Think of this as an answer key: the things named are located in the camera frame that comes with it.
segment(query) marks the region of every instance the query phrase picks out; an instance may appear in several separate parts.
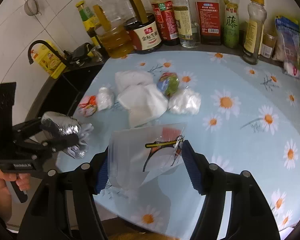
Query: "blue tablecloth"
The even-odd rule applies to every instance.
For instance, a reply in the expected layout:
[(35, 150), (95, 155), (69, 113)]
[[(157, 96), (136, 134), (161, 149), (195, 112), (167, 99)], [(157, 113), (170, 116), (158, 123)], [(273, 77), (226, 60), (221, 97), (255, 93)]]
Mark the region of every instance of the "blue tablecloth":
[[(198, 51), (166, 51), (131, 54), (110, 59), (85, 95), (96, 95), (103, 86), (117, 95), (114, 74), (141, 69), (154, 81), (165, 71), (176, 72), (180, 86), (202, 95), (197, 115), (166, 112), (156, 123), (186, 122), (184, 133), (198, 153), (225, 171), (248, 170), (263, 191), (279, 229), (300, 219), (300, 80), (264, 62), (246, 64), (238, 56)], [(95, 127), (90, 149), (82, 160), (59, 154), (61, 171), (74, 170), (93, 155), (103, 152), (112, 131), (128, 129), (128, 113), (116, 103), (110, 110), (84, 118)], [(95, 201), (111, 212), (155, 232), (189, 239), (199, 217), (204, 196), (192, 187), (184, 164), (151, 180), (136, 191), (107, 185)], [(219, 237), (226, 234), (231, 193)]]

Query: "table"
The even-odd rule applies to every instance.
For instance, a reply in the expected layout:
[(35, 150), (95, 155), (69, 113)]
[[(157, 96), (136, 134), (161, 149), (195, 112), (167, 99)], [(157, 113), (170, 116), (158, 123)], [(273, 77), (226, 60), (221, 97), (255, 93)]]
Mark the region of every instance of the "table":
[[(265, 62), (248, 65), (240, 57), (199, 51), (162, 51), (109, 59), (85, 95), (116, 87), (114, 74), (125, 70), (152, 73), (154, 81), (165, 71), (176, 72), (181, 87), (202, 95), (199, 114), (166, 112), (157, 124), (186, 122), (184, 133), (193, 149), (225, 171), (248, 170), (263, 191), (278, 224), (284, 229), (300, 219), (300, 80)], [(84, 118), (95, 130), (85, 158), (59, 154), (61, 171), (74, 170), (103, 152), (112, 131), (128, 129), (128, 113), (115, 103), (112, 109)], [(138, 190), (107, 187), (94, 196), (118, 216), (144, 228), (189, 239), (199, 217), (204, 196), (193, 189), (184, 164), (146, 183)], [(218, 239), (226, 234), (231, 193), (226, 194)]]

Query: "green bottle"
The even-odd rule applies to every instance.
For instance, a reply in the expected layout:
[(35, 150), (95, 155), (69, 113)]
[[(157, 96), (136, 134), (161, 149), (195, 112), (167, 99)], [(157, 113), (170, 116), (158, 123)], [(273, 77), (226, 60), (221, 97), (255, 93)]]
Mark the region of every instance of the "green bottle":
[(235, 48), (239, 43), (239, 13), (240, 0), (223, 0), (225, 3), (225, 23), (223, 28), (223, 43), (229, 48)]

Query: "metal screw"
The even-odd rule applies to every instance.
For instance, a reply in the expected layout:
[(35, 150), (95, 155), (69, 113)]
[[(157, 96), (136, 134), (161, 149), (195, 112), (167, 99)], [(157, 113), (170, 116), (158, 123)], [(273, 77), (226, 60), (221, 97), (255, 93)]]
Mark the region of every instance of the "metal screw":
[(84, 163), (84, 164), (81, 165), (81, 169), (83, 169), (83, 170), (87, 170), (89, 168), (90, 168), (90, 164), (89, 163)]
[(52, 177), (56, 174), (57, 172), (55, 170), (50, 170), (48, 171), (48, 176)]
[(209, 169), (215, 171), (218, 168), (218, 165), (211, 163), (209, 164)]
[(251, 173), (249, 171), (243, 171), (242, 174), (243, 174), (243, 176), (245, 176), (247, 178), (250, 177), (250, 175), (251, 175)]

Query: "faucet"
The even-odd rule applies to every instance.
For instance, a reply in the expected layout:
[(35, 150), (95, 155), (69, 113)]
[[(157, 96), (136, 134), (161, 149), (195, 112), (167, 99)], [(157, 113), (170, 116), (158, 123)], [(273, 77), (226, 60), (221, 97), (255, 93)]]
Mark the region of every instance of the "faucet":
[(43, 41), (43, 40), (37, 40), (37, 41), (34, 41), (34, 42), (30, 45), (30, 47), (29, 47), (29, 49), (28, 49), (28, 59), (29, 59), (30, 65), (33, 63), (33, 59), (32, 59), (32, 57), (31, 57), (31, 50), (32, 50), (32, 47), (33, 47), (35, 44), (43, 44), (43, 45), (47, 46), (48, 49), (50, 49), (50, 50), (52, 51), (52, 53), (53, 53), (54, 55), (56, 55), (56, 56), (61, 60), (61, 62), (62, 62), (63, 64), (65, 64), (65, 65), (66, 65), (67, 67), (69, 67), (69, 68), (72, 67), (72, 65), (71, 65), (69, 62), (67, 62), (65, 58), (61, 57), (61, 55), (59, 54), (59, 52), (57, 52), (56, 50), (54, 50), (53, 47), (50, 46), (50, 44), (48, 44), (46, 41)]

